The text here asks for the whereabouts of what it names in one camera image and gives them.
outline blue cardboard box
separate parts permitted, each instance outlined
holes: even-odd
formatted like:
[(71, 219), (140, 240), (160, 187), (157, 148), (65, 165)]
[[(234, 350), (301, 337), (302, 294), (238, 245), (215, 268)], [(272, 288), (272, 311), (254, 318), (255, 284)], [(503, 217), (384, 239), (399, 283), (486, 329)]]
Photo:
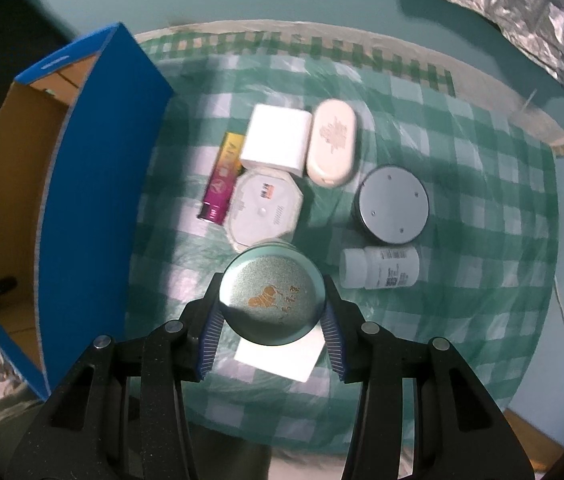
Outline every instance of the blue cardboard box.
[(129, 260), (172, 89), (121, 23), (22, 72), (0, 109), (0, 346), (42, 398), (124, 335)]

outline white power adapter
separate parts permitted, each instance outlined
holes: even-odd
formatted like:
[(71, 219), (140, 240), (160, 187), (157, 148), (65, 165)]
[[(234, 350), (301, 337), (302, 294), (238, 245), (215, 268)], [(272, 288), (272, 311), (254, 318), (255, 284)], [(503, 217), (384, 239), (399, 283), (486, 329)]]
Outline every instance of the white power adapter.
[(242, 166), (303, 176), (311, 119), (311, 113), (304, 110), (255, 105), (239, 155)]

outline round metal tin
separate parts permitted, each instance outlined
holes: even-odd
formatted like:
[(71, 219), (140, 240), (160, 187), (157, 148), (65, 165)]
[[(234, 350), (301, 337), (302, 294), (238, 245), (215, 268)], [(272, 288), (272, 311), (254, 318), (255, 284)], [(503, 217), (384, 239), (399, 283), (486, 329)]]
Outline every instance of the round metal tin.
[(220, 310), (251, 342), (276, 346), (308, 334), (324, 310), (324, 280), (292, 245), (267, 242), (237, 256), (220, 284)]
[(383, 166), (364, 179), (355, 200), (367, 231), (387, 244), (406, 244), (428, 220), (428, 196), (410, 171)]

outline green and white checkered tablecloth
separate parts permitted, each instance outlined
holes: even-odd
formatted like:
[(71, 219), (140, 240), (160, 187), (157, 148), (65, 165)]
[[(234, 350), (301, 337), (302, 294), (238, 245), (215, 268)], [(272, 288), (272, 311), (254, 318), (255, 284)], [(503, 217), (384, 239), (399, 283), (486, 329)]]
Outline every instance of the green and white checkered tablecloth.
[[(293, 243), (337, 276), (342, 248), (369, 245), (351, 216), (364, 175), (384, 164), (412, 171), (430, 202), (414, 243), (419, 281), (342, 296), (396, 336), (449, 338), (504, 408), (536, 348), (552, 293), (558, 209), (549, 147), (497, 113), (369, 68), (306, 55), (163, 52), (157, 64), (176, 95), (140, 202), (127, 335), (177, 317), (235, 256), (223, 228), (196, 218), (224, 132), (244, 133), (260, 102), (313, 110), (334, 97), (357, 114), (355, 175), (339, 189), (299, 182), (304, 202)], [(308, 382), (297, 383), (236, 362), (237, 344), (225, 325), (212, 372), (185, 386), (192, 422), (277, 446), (347, 450), (359, 385), (341, 384), (325, 352)], [(404, 417), (408, 442), (412, 406)]]

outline white sticky note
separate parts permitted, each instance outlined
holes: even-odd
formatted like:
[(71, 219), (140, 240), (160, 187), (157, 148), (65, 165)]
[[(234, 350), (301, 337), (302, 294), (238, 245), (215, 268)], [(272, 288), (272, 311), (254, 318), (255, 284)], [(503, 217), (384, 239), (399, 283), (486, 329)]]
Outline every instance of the white sticky note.
[(235, 360), (275, 375), (305, 383), (324, 346), (319, 323), (307, 335), (288, 345), (263, 346), (241, 339)]

